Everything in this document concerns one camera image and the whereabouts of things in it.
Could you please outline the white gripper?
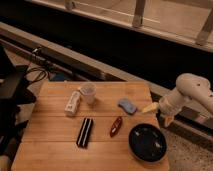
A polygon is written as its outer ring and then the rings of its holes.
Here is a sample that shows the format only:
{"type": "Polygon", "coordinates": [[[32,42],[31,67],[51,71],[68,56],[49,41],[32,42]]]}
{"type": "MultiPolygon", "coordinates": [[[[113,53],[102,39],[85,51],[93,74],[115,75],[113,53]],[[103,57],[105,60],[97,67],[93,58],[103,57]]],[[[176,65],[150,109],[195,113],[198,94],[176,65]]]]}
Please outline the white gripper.
{"type": "Polygon", "coordinates": [[[142,109],[143,113],[156,112],[158,109],[166,115],[164,126],[168,127],[184,106],[184,96],[177,90],[172,90],[160,98],[159,103],[153,102],[142,109]]]}

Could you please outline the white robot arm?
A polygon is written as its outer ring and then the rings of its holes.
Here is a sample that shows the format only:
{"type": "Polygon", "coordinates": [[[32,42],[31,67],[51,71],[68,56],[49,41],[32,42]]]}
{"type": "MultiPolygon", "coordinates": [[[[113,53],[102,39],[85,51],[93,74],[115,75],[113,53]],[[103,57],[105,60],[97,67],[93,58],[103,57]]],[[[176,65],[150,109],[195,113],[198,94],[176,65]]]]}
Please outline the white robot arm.
{"type": "Polygon", "coordinates": [[[158,102],[153,102],[142,109],[142,113],[160,110],[164,126],[168,127],[182,108],[191,100],[197,101],[213,114],[213,91],[208,79],[191,73],[177,77],[176,87],[165,94],[158,102]]]}

